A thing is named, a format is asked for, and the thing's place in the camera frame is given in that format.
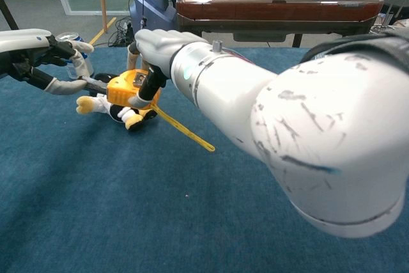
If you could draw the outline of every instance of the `stuffed toy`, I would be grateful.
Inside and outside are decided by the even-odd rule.
[[[97,74],[94,79],[108,83],[113,74]],[[138,110],[130,107],[114,105],[107,100],[107,95],[90,92],[89,96],[81,96],[77,99],[77,112],[88,114],[91,112],[107,113],[114,121],[124,123],[128,130],[137,130],[146,120],[154,118],[157,113],[152,109]]]

